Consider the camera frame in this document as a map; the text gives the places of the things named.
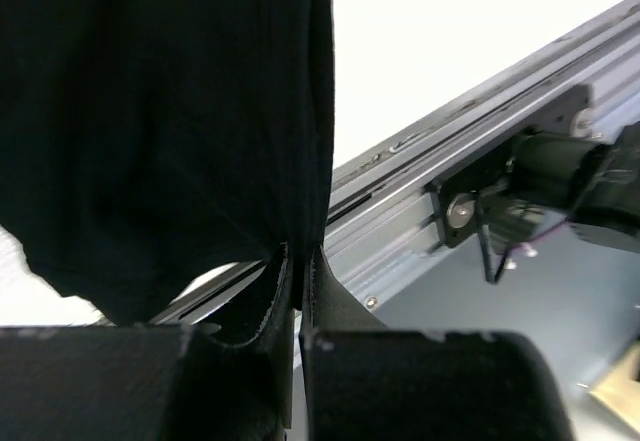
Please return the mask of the black underwear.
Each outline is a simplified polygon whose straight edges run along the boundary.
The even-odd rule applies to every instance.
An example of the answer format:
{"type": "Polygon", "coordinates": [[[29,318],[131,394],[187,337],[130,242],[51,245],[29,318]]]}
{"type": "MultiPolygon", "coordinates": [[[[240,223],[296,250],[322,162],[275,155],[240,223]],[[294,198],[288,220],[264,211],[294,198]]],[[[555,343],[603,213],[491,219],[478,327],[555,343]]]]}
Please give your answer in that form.
{"type": "Polygon", "coordinates": [[[1,0],[1,224],[116,324],[307,257],[333,142],[332,0],[1,0]]]}

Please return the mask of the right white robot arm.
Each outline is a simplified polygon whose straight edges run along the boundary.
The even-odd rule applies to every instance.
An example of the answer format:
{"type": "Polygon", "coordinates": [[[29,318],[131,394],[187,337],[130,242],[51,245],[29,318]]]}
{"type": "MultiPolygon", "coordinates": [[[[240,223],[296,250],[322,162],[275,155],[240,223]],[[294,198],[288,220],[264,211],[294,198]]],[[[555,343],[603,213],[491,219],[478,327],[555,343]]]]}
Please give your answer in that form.
{"type": "Polygon", "coordinates": [[[612,143],[541,133],[515,152],[509,191],[565,215],[586,242],[639,251],[639,124],[612,143]]]}

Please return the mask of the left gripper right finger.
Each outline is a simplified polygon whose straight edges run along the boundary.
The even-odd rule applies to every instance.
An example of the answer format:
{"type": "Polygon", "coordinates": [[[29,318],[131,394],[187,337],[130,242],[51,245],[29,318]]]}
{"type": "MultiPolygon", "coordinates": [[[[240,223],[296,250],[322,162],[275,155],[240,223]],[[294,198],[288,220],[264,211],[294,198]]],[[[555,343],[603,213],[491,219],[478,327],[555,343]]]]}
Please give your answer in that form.
{"type": "Polygon", "coordinates": [[[312,440],[570,440],[553,375],[524,336],[393,330],[335,278],[304,276],[300,349],[312,440]]]}

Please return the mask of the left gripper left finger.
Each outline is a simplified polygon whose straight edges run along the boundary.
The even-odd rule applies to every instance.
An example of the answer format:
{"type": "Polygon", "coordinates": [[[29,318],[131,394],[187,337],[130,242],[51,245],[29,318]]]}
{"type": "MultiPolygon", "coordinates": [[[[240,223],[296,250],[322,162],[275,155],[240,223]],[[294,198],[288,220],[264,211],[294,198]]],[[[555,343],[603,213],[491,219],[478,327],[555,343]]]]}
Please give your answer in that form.
{"type": "Polygon", "coordinates": [[[291,423],[292,262],[281,246],[204,324],[172,331],[172,440],[283,440],[291,423]]]}

